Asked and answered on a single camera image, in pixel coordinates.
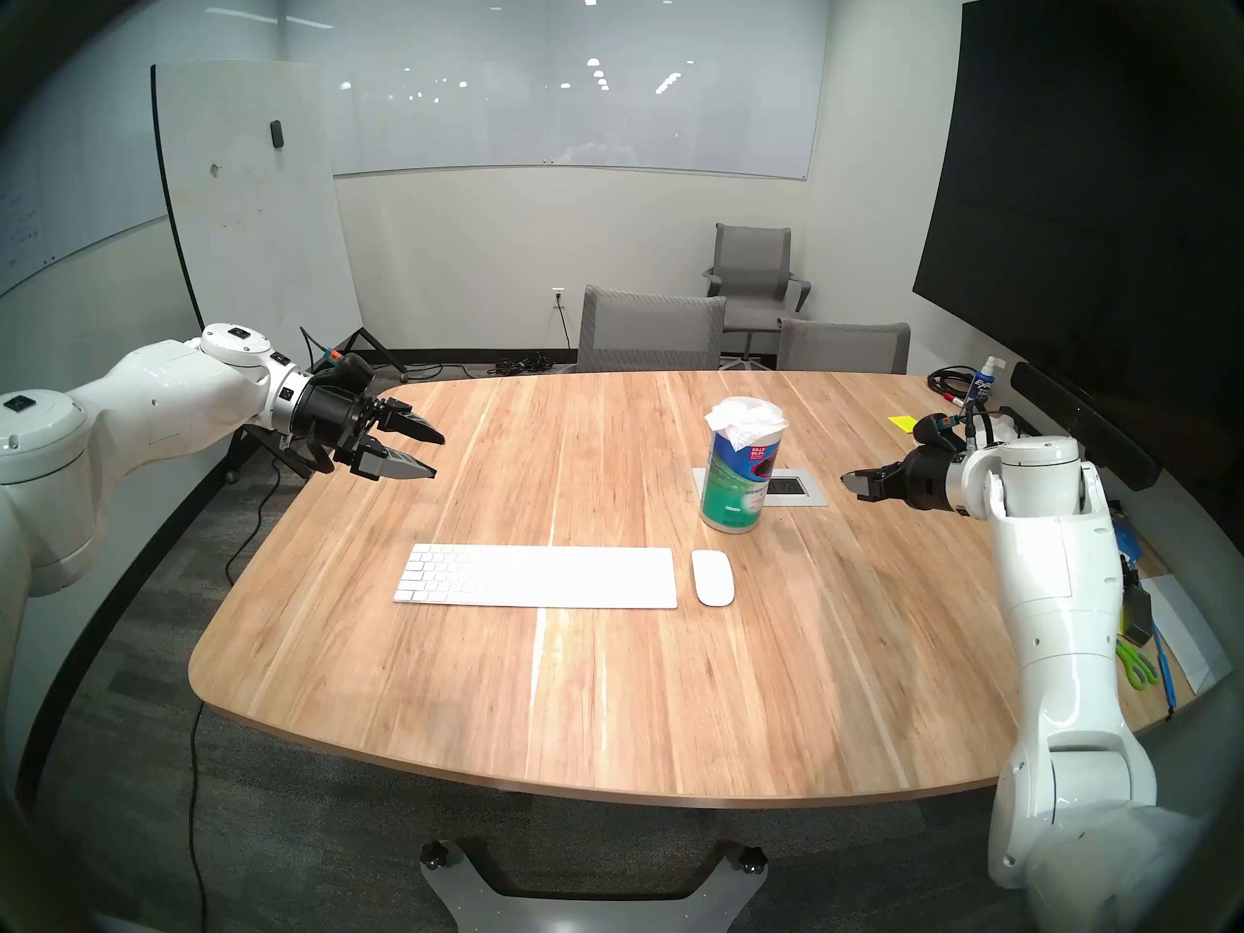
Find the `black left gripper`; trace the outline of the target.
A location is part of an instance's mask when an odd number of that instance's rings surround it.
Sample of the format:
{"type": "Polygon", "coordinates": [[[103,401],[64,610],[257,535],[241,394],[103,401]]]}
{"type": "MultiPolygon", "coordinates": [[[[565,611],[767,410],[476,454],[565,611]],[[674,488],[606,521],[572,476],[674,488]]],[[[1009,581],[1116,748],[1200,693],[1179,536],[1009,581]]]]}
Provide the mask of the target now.
{"type": "Polygon", "coordinates": [[[372,372],[316,372],[310,376],[291,417],[291,433],[305,440],[316,470],[331,474],[336,463],[352,474],[378,481],[434,479],[437,470],[369,434],[398,433],[418,443],[444,445],[445,438],[398,399],[367,393],[372,372]]]}

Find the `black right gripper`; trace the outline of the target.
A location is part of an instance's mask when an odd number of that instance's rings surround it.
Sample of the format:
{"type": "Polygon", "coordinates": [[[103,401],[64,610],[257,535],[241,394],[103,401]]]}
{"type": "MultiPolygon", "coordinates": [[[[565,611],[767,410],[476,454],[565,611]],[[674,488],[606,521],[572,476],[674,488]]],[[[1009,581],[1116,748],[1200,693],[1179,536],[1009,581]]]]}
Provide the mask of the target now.
{"type": "Polygon", "coordinates": [[[843,486],[866,503],[903,500],[916,510],[964,514],[964,447],[918,444],[902,463],[842,475],[843,486]]]}

